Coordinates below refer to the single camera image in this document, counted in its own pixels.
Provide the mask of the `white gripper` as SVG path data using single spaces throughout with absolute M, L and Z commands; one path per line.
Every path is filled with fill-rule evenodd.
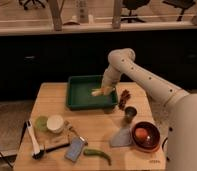
M 102 78 L 102 86 L 105 87 L 104 95 L 109 95 L 112 91 L 114 91 L 114 87 L 120 81 L 121 75 L 122 73 L 112 66 L 109 66 L 105 70 Z

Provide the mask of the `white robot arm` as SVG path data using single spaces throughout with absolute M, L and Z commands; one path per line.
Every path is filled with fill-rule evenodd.
M 170 112 L 166 171 L 197 171 L 197 93 L 151 73 L 134 63 L 131 48 L 112 50 L 102 79 L 104 93 L 125 74 Z

